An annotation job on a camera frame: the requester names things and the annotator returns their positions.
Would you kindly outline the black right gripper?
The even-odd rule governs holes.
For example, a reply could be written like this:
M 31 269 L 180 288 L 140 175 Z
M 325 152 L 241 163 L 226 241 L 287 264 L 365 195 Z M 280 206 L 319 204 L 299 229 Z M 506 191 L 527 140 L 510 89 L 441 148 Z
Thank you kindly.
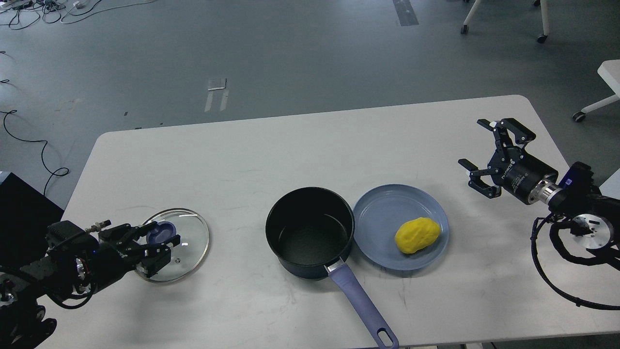
M 499 197 L 503 188 L 524 204 L 535 203 L 538 199 L 532 192 L 538 183 L 558 178 L 558 170 L 525 152 L 536 134 L 514 118 L 493 122 L 478 119 L 478 125 L 494 135 L 494 167 L 481 170 L 467 159 L 459 159 L 458 164 L 469 172 L 468 186 L 489 199 Z M 482 180 L 483 176 L 491 175 L 494 175 L 493 186 Z

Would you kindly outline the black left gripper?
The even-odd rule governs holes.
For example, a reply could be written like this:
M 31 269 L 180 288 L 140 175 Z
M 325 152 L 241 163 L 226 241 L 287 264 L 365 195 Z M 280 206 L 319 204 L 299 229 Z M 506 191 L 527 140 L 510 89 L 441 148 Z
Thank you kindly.
M 80 232 L 73 237 L 74 290 L 94 294 L 135 270 L 151 278 L 171 262 L 172 247 L 179 244 L 180 235 L 170 222 L 124 223 L 105 228 L 99 238 Z

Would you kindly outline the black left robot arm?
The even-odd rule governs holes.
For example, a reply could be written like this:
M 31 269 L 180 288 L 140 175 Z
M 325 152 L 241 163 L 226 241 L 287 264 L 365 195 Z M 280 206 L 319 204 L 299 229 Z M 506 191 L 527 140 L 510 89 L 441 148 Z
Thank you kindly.
M 56 330 L 38 303 L 48 297 L 66 310 L 83 307 L 98 292 L 139 271 L 150 278 L 172 261 L 181 242 L 167 221 L 142 226 L 110 221 L 83 229 L 71 221 L 48 227 L 48 250 L 21 267 L 1 267 L 1 347 L 33 349 Z

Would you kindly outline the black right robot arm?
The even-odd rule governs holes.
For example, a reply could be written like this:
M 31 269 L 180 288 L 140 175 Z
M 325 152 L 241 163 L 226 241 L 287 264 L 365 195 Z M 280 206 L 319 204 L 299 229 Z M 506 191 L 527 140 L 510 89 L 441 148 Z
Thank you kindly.
M 516 119 L 479 119 L 478 124 L 492 132 L 496 148 L 485 169 L 467 159 L 458 161 L 469 173 L 468 186 L 489 199 L 507 191 L 526 205 L 547 205 L 549 215 L 534 220 L 530 236 L 538 274 L 553 291 L 578 307 L 617 311 L 617 305 L 583 300 L 556 287 L 541 266 L 537 242 L 540 231 L 549 224 L 550 241 L 564 260 L 585 267 L 609 265 L 618 269 L 618 199 L 603 195 L 593 183 L 591 167 L 579 161 L 558 180 L 557 170 L 526 151 L 536 135 Z

